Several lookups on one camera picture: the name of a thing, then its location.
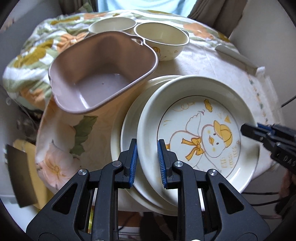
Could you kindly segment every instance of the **brown curtain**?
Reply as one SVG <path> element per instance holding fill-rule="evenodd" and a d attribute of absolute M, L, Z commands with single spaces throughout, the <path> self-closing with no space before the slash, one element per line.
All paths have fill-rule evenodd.
<path fill-rule="evenodd" d="M 188 17 L 229 37 L 246 3 L 247 0 L 197 0 Z"/>
<path fill-rule="evenodd" d="M 74 13 L 85 3 L 89 3 L 95 11 L 95 0 L 59 0 L 63 14 Z"/>

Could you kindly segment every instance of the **yellow triangle drawing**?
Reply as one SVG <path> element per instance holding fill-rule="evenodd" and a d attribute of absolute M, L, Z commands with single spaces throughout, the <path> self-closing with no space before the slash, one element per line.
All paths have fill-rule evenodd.
<path fill-rule="evenodd" d="M 228 115 L 225 117 L 224 121 L 227 122 L 227 123 L 231 123 Z"/>

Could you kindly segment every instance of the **yellow bow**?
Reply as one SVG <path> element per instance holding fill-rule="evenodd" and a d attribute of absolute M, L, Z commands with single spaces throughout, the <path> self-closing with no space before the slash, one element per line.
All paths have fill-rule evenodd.
<path fill-rule="evenodd" d="M 193 157 L 194 152 L 196 152 L 196 155 L 201 155 L 204 153 L 204 150 L 201 148 L 200 143 L 201 143 L 201 138 L 191 138 L 191 141 L 187 141 L 184 138 L 182 138 L 182 144 L 190 145 L 190 146 L 195 146 L 192 151 L 185 156 L 188 161 Z"/>

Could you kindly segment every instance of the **bowl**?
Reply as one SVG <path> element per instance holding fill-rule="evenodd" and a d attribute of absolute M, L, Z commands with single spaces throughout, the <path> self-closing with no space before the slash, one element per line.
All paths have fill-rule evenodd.
<path fill-rule="evenodd" d="M 247 104 L 218 80 L 189 75 L 167 82 L 150 97 L 138 124 L 145 177 L 166 201 L 178 204 L 178 191 L 164 189 L 160 178 L 157 140 L 164 139 L 178 160 L 201 171 L 214 168 L 242 192 L 259 157 L 259 145 L 240 133 L 244 123 L 255 124 Z"/>
<path fill-rule="evenodd" d="M 98 34 L 107 31 L 123 31 L 133 34 L 136 21 L 131 18 L 114 17 L 105 18 L 89 26 L 90 34 Z"/>
<path fill-rule="evenodd" d="M 49 79 L 57 105 L 66 112 L 84 114 L 144 80 L 157 64 L 156 53 L 143 38 L 109 31 L 63 51 L 51 64 Z"/>
<path fill-rule="evenodd" d="M 134 33 L 146 40 L 159 61 L 176 58 L 189 43 L 185 32 L 164 23 L 141 23 L 134 28 Z"/>

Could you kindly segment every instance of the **yellow cloud drawing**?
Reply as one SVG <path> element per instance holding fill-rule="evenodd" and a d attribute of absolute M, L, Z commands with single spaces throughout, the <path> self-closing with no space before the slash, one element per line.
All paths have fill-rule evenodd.
<path fill-rule="evenodd" d="M 204 104 L 205 104 L 205 108 L 209 111 L 212 112 L 213 111 L 213 107 L 211 106 L 211 103 L 209 102 L 208 99 L 204 100 Z"/>
<path fill-rule="evenodd" d="M 225 117 L 224 121 L 227 122 L 227 123 L 231 123 L 228 115 Z"/>

